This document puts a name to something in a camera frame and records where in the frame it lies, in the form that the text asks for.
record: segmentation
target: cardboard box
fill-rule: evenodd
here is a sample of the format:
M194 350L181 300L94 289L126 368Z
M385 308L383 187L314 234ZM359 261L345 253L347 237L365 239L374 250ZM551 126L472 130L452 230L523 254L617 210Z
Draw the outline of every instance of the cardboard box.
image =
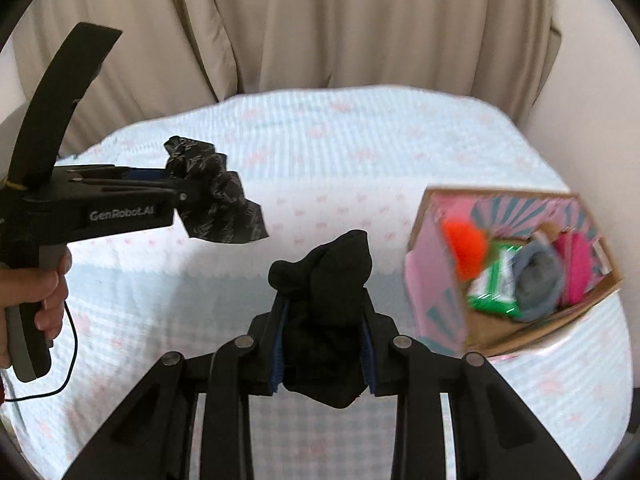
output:
M591 290L584 301L532 323L517 323L468 306L442 232L443 218L471 220L496 238L528 239L545 221L590 240ZM433 351L495 356L513 351L577 319L620 288L622 274L593 216L576 194L506 189L427 188L405 260L407 295L418 338Z

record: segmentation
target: black crumpled fabric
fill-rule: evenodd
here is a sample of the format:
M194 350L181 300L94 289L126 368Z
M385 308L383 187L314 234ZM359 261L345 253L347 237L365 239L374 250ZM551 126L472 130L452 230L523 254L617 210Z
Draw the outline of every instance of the black crumpled fabric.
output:
M240 177L226 170L226 155L208 142L171 137L167 173L197 180L204 190L196 205L176 209L190 237L222 244L245 244L269 236L257 203L244 197Z
M270 285L289 300L282 332L287 390L334 408L346 408L364 391L360 327L371 269L367 233L360 230L299 262L271 266Z

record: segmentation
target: green package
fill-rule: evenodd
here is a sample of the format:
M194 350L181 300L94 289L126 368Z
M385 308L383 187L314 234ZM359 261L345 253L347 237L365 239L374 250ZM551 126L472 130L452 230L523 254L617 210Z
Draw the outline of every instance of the green package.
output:
M504 242L497 245L498 257L469 286L466 294L469 305L482 312L519 316L515 297L515 283L511 260L521 246Z

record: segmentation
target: hand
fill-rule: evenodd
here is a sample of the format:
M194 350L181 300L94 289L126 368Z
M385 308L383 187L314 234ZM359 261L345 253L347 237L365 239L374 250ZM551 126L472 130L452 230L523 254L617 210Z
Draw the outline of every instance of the hand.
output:
M60 335L68 297L65 274L71 263L71 253L67 250L60 259L58 270L0 270L0 368L11 367L6 339L6 307L41 301L42 307L34 320L36 327L50 341Z

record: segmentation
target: pink fabric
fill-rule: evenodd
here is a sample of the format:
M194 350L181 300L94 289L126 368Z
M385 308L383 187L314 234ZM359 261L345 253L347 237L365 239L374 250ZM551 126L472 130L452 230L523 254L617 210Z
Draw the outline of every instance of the pink fabric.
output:
M562 234L554 247L564 261L566 284L562 303L572 306L580 303L591 283L591 247L582 233Z

